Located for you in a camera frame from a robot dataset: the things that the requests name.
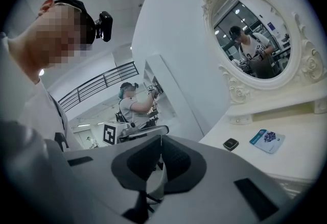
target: gray shirt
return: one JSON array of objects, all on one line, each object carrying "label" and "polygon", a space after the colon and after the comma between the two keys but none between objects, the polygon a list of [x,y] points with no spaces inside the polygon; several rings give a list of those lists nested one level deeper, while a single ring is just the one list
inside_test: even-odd
[{"label": "gray shirt", "polygon": [[136,101],[131,98],[124,98],[121,100],[119,107],[125,119],[129,123],[135,123],[135,126],[141,129],[146,125],[150,118],[146,113],[140,113],[130,110],[133,103],[136,103]]}]

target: white wall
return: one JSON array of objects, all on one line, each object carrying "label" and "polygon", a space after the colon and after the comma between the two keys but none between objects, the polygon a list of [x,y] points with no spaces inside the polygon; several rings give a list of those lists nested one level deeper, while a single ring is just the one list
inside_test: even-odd
[{"label": "white wall", "polygon": [[[323,29],[306,0],[280,0],[297,12],[306,35],[319,51],[325,49]],[[229,106],[229,95],[218,60],[207,45],[203,0],[145,0],[134,32],[132,51],[139,70],[145,57],[161,54],[204,133]]]},{"label": "white wall", "polygon": [[112,55],[116,66],[120,66],[133,61],[133,54],[132,50],[130,49],[130,44],[119,47],[112,52]]}]

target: person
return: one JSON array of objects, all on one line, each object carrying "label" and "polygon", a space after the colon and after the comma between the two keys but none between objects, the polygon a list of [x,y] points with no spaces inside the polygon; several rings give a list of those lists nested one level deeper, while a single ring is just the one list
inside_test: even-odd
[{"label": "person", "polygon": [[267,37],[260,33],[246,35],[239,26],[231,27],[229,34],[235,42],[240,44],[240,56],[248,60],[258,78],[269,79],[278,74],[277,65],[274,65],[271,60],[271,54],[275,48]]},{"label": "person", "polygon": [[43,138],[57,141],[62,151],[82,150],[39,73],[66,62],[75,51],[89,49],[94,29],[81,1],[46,0],[36,20],[18,37],[10,39],[1,33],[0,120],[33,128]]},{"label": "person", "polygon": [[89,140],[92,144],[90,148],[98,148],[99,147],[97,140],[94,140],[94,138],[91,138],[88,136],[86,139]]},{"label": "person", "polygon": [[120,111],[128,123],[134,123],[139,129],[145,129],[151,126],[148,112],[153,106],[153,101],[157,98],[157,91],[151,90],[147,100],[140,103],[133,98],[136,96],[136,87],[131,83],[123,83],[120,88],[119,103]]}]

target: mirror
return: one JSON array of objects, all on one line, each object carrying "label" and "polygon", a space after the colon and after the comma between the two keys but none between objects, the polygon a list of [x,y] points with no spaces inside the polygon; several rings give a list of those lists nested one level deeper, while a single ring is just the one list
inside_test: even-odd
[{"label": "mirror", "polygon": [[212,24],[232,64],[258,79],[278,76],[291,55],[291,42],[280,14],[264,0],[218,0]]}]

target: ear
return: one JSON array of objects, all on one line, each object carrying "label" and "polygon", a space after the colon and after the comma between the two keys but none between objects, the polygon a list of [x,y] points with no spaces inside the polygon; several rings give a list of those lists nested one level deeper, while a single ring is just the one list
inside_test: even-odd
[{"label": "ear", "polygon": [[46,0],[43,5],[41,6],[39,12],[38,12],[38,16],[41,16],[42,14],[44,14],[50,7],[55,5],[55,1],[54,0]]}]

